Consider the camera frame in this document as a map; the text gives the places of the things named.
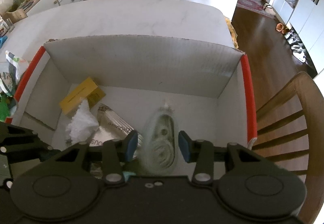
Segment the marble tabletop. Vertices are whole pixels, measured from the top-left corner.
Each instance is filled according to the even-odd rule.
[[[49,39],[93,35],[154,35],[234,47],[217,8],[183,0],[87,0],[52,8],[15,24],[0,50],[32,60]]]

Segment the white cardboard box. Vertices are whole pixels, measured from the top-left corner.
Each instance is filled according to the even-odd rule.
[[[247,146],[256,136],[256,121],[249,116],[255,107],[254,99],[247,102],[251,97],[246,97],[246,92],[251,91],[247,91],[244,70],[249,67],[244,64],[242,68],[243,55],[219,44],[144,35],[47,42],[33,60],[37,62],[34,68],[43,71],[30,75],[28,93],[21,96],[27,104],[18,105],[12,121],[20,125],[24,112],[28,113],[38,126],[43,123],[52,128],[52,146],[64,149],[69,119],[60,115],[58,104],[90,76],[107,94],[100,103],[111,107],[139,132],[150,115],[168,103],[179,130],[185,130],[192,139],[203,138],[215,146],[228,142]],[[186,164],[180,155],[173,174],[190,176],[193,169],[194,164]],[[215,163],[215,177],[224,171],[221,163]]]

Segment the wooden floor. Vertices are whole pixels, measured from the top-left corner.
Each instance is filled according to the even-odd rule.
[[[273,97],[295,74],[300,71],[312,74],[312,70],[297,60],[283,35],[275,30],[277,22],[255,12],[236,8],[232,25],[238,34],[239,49],[244,51],[250,63],[256,108],[259,109]],[[297,97],[292,98],[282,108],[276,110],[258,123],[258,129],[263,128],[281,118],[301,110]],[[306,128],[305,118],[262,135],[258,143],[273,139]],[[276,155],[291,151],[308,149],[308,138],[304,136],[291,143],[262,150],[263,156]],[[289,160],[281,165],[290,170],[307,169],[308,157]]]

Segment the green object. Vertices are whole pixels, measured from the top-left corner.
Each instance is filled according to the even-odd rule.
[[[4,122],[4,120],[10,116],[10,110],[7,105],[7,95],[1,96],[1,102],[0,102],[0,121]]]

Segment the shoe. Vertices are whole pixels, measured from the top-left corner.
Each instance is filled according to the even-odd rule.
[[[277,26],[276,26],[276,31],[281,32],[283,29],[284,29],[283,24],[278,23]]]
[[[302,49],[293,51],[293,55],[302,63],[306,61],[305,53]]]
[[[299,45],[292,45],[291,46],[291,50],[292,51],[295,51],[295,50],[300,50],[300,49],[302,49]]]
[[[293,43],[290,44],[290,45],[298,45],[298,46],[300,46],[300,47],[304,47],[304,44],[303,44],[302,42],[299,42],[299,41],[295,41],[295,42],[293,42]]]
[[[290,29],[288,29],[288,28],[283,29],[283,30],[281,31],[281,33],[282,33],[283,35],[285,35],[285,34],[287,34],[287,33],[289,33],[289,32],[290,32]]]
[[[293,35],[292,32],[288,32],[284,35],[285,39],[289,39]]]
[[[287,39],[289,45],[295,44],[297,42],[296,38],[294,36],[291,36],[290,38]]]

